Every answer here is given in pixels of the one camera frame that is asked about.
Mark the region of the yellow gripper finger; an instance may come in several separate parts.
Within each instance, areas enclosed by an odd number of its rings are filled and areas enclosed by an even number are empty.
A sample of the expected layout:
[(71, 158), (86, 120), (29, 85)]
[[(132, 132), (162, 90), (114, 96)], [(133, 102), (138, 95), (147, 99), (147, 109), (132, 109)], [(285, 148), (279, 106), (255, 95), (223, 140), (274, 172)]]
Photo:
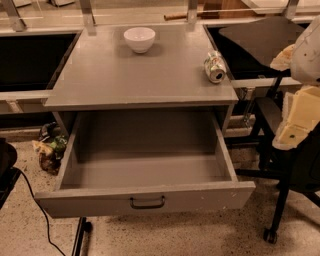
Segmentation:
[(287, 92), (283, 100), (282, 121), (272, 146), (279, 150), (296, 148), (320, 122), (320, 88), (303, 86)]
[(290, 68), (294, 45), (284, 48), (270, 63), (272, 69), (284, 71)]

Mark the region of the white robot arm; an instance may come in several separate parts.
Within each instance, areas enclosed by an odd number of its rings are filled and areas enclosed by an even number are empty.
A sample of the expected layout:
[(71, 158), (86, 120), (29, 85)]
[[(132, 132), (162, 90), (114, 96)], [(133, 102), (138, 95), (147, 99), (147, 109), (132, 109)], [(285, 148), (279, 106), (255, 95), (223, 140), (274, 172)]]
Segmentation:
[(270, 67), (289, 69), (291, 77), (302, 84), (297, 92), (285, 94), (282, 121), (272, 141), (276, 149), (294, 149), (320, 122), (320, 16), (272, 60)]

